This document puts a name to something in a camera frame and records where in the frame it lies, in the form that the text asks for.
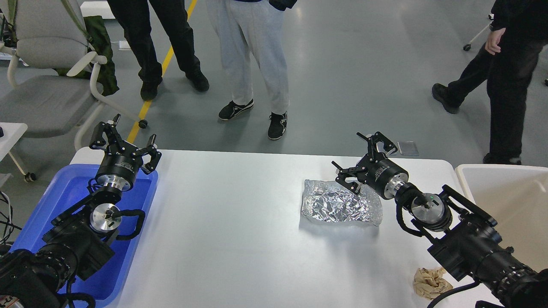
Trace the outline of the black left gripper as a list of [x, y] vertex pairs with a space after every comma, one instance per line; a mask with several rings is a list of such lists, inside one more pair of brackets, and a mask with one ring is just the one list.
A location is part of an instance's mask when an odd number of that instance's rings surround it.
[[[121, 191], [129, 191], [133, 188], [137, 173], [141, 169], [145, 174], [150, 174], [157, 169], [162, 158], [162, 153], [155, 146], [156, 134], [149, 137], [145, 148], [125, 148], [125, 140], [117, 131], [117, 123], [121, 115], [117, 114], [112, 122], [100, 121], [94, 128], [89, 148], [102, 150], [104, 158], [98, 168], [95, 181], [102, 187], [114, 187]], [[135, 151], [136, 160], [131, 156]], [[149, 155], [150, 160], [143, 163], [143, 156]]]

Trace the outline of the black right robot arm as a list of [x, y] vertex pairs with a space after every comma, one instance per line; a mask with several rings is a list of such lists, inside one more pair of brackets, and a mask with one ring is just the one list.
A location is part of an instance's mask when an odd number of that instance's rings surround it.
[[545, 308], [547, 271], [536, 272], [502, 248], [497, 220], [448, 185], [438, 194], [424, 193], [409, 182], [409, 173], [391, 161], [397, 148], [379, 131], [360, 135], [367, 154], [350, 168], [337, 166], [336, 182], [358, 194], [365, 184], [385, 200], [394, 199], [396, 219], [407, 233], [430, 242], [428, 252], [457, 281], [466, 275], [473, 282], [437, 296], [435, 307], [453, 294], [485, 285], [501, 308]]

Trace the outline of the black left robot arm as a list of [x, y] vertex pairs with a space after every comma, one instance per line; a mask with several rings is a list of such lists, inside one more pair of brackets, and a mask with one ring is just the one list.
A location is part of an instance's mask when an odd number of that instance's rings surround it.
[[156, 134], [144, 148], [127, 142], [117, 131], [120, 114], [99, 122], [91, 149], [104, 152], [96, 176], [88, 183], [89, 194], [53, 218], [43, 235], [45, 245], [36, 253], [17, 249], [1, 258], [1, 306], [3, 308], [73, 308], [96, 300], [88, 293], [72, 292], [77, 277], [86, 280], [114, 255], [116, 240], [137, 237], [146, 219], [142, 209], [119, 209], [122, 193], [134, 187], [137, 174], [154, 172], [162, 157]]

